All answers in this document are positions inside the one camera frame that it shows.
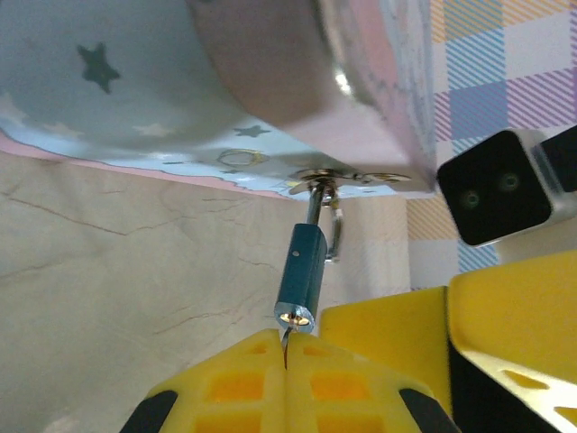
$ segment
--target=hole in yellow plastic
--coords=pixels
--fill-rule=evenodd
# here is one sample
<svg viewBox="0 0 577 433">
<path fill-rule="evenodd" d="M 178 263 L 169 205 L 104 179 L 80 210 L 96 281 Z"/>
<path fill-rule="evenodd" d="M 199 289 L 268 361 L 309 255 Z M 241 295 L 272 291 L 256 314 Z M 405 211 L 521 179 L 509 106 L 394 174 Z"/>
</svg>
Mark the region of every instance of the hole in yellow plastic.
<svg viewBox="0 0 577 433">
<path fill-rule="evenodd" d="M 310 345 L 305 347 L 305 349 L 303 350 L 303 353 L 306 356 L 330 356 L 331 355 L 326 350 L 319 349 L 318 347 L 313 347 Z"/>
<path fill-rule="evenodd" d="M 563 418 L 571 422 L 575 427 L 577 427 L 577 409 L 575 408 L 555 408 L 555 412 L 561 415 Z"/>
<path fill-rule="evenodd" d="M 213 380 L 206 399 L 213 402 L 261 400 L 263 390 L 262 373 L 225 373 Z"/>
<path fill-rule="evenodd" d="M 201 415 L 197 421 L 196 433 L 260 433 L 261 414 L 259 412 L 226 413 Z"/>
<path fill-rule="evenodd" d="M 316 400 L 368 400 L 370 398 L 365 379 L 356 373 L 316 373 L 310 380 L 310 386 Z"/>
<path fill-rule="evenodd" d="M 256 345 L 249 351 L 249 354 L 252 355 L 264 355 L 266 353 L 267 353 L 267 345 L 264 343 Z"/>
<path fill-rule="evenodd" d="M 382 421 L 376 415 L 319 415 L 318 433 L 384 433 Z"/>
<path fill-rule="evenodd" d="M 529 388 L 531 390 L 549 389 L 549 385 L 547 385 L 546 383 L 542 383 L 536 381 L 535 379 L 531 379 L 530 377 L 527 377 L 524 374 L 511 372 L 510 370 L 503 370 L 503 373 L 506 374 L 509 379 L 511 379 L 517 385 L 522 386 L 523 388 Z"/>
</svg>

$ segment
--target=gray star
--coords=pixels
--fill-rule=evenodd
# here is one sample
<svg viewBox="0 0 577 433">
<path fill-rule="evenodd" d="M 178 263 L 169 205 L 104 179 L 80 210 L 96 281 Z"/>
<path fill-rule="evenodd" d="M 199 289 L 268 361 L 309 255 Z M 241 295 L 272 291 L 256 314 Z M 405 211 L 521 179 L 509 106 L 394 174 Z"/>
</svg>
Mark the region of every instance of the gray star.
<svg viewBox="0 0 577 433">
<path fill-rule="evenodd" d="M 237 137 L 252 137 L 256 138 L 261 134 L 269 133 L 270 131 L 264 130 L 259 124 L 251 126 L 250 128 L 234 128 Z"/>
<path fill-rule="evenodd" d="M 119 79 L 120 74 L 108 64 L 104 43 L 98 43 L 93 51 L 78 45 L 78 54 L 86 64 L 82 78 L 86 81 L 94 81 L 110 95 L 110 81 Z"/>
</svg>

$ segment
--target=star print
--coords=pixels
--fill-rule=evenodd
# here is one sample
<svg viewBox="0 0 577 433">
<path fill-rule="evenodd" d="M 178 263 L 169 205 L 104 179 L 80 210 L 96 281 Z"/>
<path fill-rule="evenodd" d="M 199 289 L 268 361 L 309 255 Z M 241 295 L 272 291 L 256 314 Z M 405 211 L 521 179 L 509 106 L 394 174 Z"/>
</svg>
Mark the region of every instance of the star print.
<svg viewBox="0 0 577 433">
<path fill-rule="evenodd" d="M 43 124 L 42 126 L 48 129 L 51 133 L 55 133 L 61 137 L 72 138 L 74 140 L 77 140 L 80 135 L 84 135 L 84 133 L 68 128 L 61 122 L 57 122 L 56 124 Z"/>
<path fill-rule="evenodd" d="M 270 131 L 264 130 L 259 124 L 251 126 L 250 128 L 234 128 L 237 137 L 252 137 L 256 138 L 261 134 L 269 133 Z"/>
<path fill-rule="evenodd" d="M 16 108 L 12 96 L 8 92 L 5 92 L 0 97 L 0 118 L 9 120 L 13 124 L 23 127 L 24 124 L 22 123 L 22 120 L 26 117 L 28 117 L 28 115 L 24 113 L 24 111 Z"/>
<path fill-rule="evenodd" d="M 78 54 L 86 64 L 82 78 L 86 81 L 94 81 L 106 94 L 110 95 L 110 81 L 119 79 L 120 74 L 108 64 L 104 43 L 98 43 L 93 51 L 78 45 Z"/>
<path fill-rule="evenodd" d="M 174 133 L 171 129 L 166 129 L 160 124 L 149 124 L 148 126 L 133 126 L 133 128 L 145 137 L 166 137 Z"/>
</svg>

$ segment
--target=white star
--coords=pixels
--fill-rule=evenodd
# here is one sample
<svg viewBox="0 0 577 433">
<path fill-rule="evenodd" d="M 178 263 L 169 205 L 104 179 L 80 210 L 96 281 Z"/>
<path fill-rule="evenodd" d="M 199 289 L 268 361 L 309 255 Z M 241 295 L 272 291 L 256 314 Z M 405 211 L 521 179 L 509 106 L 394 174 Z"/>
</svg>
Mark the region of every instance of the white star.
<svg viewBox="0 0 577 433">
<path fill-rule="evenodd" d="M 48 129 L 51 133 L 55 133 L 61 137 L 71 138 L 73 140 L 77 140 L 80 135 L 84 135 L 84 133 L 68 128 L 62 122 L 57 122 L 56 124 L 43 124 L 42 126 Z"/>
<path fill-rule="evenodd" d="M 18 108 L 16 108 L 10 94 L 5 92 L 0 97 L 0 117 L 9 120 L 13 124 L 23 127 L 24 124 L 22 123 L 22 120 L 28 117 L 28 115 L 24 113 L 24 111 L 20 111 Z"/>
<path fill-rule="evenodd" d="M 166 137 L 174 133 L 172 129 L 166 129 L 161 124 L 149 124 L 148 126 L 133 126 L 133 128 L 147 137 Z"/>
</svg>

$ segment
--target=cracked surface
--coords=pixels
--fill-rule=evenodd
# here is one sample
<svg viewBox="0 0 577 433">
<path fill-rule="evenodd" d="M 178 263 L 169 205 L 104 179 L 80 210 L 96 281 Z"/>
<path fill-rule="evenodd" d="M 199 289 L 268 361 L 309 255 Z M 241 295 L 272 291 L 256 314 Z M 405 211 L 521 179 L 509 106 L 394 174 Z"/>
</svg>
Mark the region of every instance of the cracked surface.
<svg viewBox="0 0 577 433">
<path fill-rule="evenodd" d="M 305 204 L 0 156 L 0 431 L 119 431 L 155 383 L 276 326 Z M 319 310 L 409 287 L 404 200 L 343 207 Z"/>
</svg>

